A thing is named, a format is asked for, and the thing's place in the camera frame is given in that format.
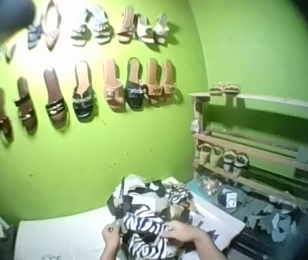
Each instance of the black sandal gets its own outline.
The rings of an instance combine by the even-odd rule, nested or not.
[[[144,92],[139,84],[140,68],[141,65],[137,58],[129,59],[125,95],[126,101],[132,109],[140,109],[143,105]]]

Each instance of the sandal pair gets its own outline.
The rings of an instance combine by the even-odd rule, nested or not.
[[[231,94],[236,95],[241,92],[241,87],[235,83],[222,83],[213,84],[212,87],[208,90],[208,93],[213,95],[222,95],[222,94]]]

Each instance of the sandal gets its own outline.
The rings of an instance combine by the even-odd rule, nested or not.
[[[147,17],[145,15],[137,15],[137,36],[144,43],[154,43],[153,29],[147,24]]]
[[[66,119],[67,107],[54,68],[46,69],[43,77],[48,91],[48,104],[46,105],[48,116],[52,123],[62,123]]]
[[[169,17],[164,12],[158,17],[158,22],[154,26],[154,35],[158,43],[164,44],[166,42],[166,37],[170,31],[168,27]]]
[[[163,71],[165,75],[164,82],[162,84],[164,94],[166,96],[172,96],[176,92],[177,86],[174,83],[173,65],[171,60],[165,60],[163,62]]]
[[[198,146],[200,148],[199,152],[199,163],[200,165],[205,165],[210,157],[213,147],[210,144],[201,144]]]
[[[123,23],[117,31],[119,42],[129,42],[133,35],[134,9],[127,5],[123,12]]]
[[[75,27],[72,29],[71,39],[72,45],[82,47],[87,43],[87,19],[89,11],[86,8],[82,8],[78,12],[78,18],[76,20]]]
[[[110,24],[105,11],[99,5],[95,6],[91,13],[94,17],[93,36],[98,44],[104,44],[111,40]]]
[[[223,92],[225,94],[239,94],[241,92],[241,87],[235,83],[226,83]]]
[[[91,85],[90,67],[86,61],[75,66],[77,86],[74,88],[72,104],[78,119],[88,118],[93,113],[94,91]]]
[[[213,96],[213,95],[221,95],[223,94],[225,84],[224,83],[217,83],[213,84],[212,87],[208,90],[208,93]]]
[[[143,90],[139,84],[140,63],[137,58],[129,59],[125,86],[126,101],[132,109],[139,109],[143,104]]]
[[[215,168],[222,157],[224,149],[220,146],[214,146],[210,154],[210,164],[212,168]]]
[[[0,131],[3,132],[3,135],[8,142],[12,142],[13,141],[12,125],[11,121],[6,115],[4,104],[5,104],[4,89],[0,88]]]
[[[56,0],[49,0],[46,15],[43,20],[44,22],[42,23],[42,29],[46,35],[46,44],[50,51],[54,49],[57,39],[59,38],[61,24],[61,15],[55,1]]]
[[[104,62],[104,95],[112,110],[124,108],[123,83],[117,79],[114,59]]]
[[[145,92],[149,103],[157,105],[161,102],[163,87],[160,87],[157,80],[158,61],[150,58],[147,63],[147,81],[144,84]]]
[[[233,174],[238,177],[242,170],[249,164],[249,157],[246,153],[238,153],[234,161]]]
[[[37,116],[30,97],[28,81],[25,77],[18,79],[18,92],[19,99],[14,101],[18,108],[18,117],[28,132],[33,131],[37,126]]]
[[[228,150],[223,154],[223,168],[226,173],[230,172],[230,167],[236,159],[236,151]]]

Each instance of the brown sandal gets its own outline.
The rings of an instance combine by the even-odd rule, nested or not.
[[[124,108],[123,83],[116,76],[116,62],[114,59],[104,62],[104,95],[112,110]]]
[[[163,62],[163,71],[165,74],[162,87],[164,88],[164,94],[172,96],[177,90],[177,86],[174,83],[173,65],[171,60],[165,60]]]
[[[12,142],[13,141],[12,125],[11,121],[6,115],[4,104],[5,104],[4,89],[0,88],[0,131],[3,132],[3,135],[8,142]]]
[[[48,104],[46,105],[48,116],[54,124],[63,123],[66,120],[67,107],[54,68],[46,69],[43,77],[48,91]]]
[[[61,24],[61,15],[55,0],[49,0],[46,9],[46,15],[42,23],[42,29],[46,35],[46,44],[50,51],[55,47],[59,38]]]
[[[25,77],[18,79],[19,99],[14,101],[18,108],[18,117],[28,132],[33,131],[37,126],[37,116],[34,104],[31,100],[28,81]]]
[[[147,81],[144,84],[149,103],[157,105],[162,100],[163,87],[160,87],[157,80],[158,61],[150,58],[147,63]]]
[[[117,31],[119,42],[128,42],[133,35],[133,19],[134,9],[132,6],[127,5],[123,12],[123,23]]]

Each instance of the white sandal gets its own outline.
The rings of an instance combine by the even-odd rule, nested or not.
[[[147,24],[145,15],[137,15],[137,36],[144,43],[154,43],[153,29]]]
[[[170,31],[168,27],[169,17],[164,12],[158,17],[158,23],[154,26],[154,35],[158,43],[164,44]]]

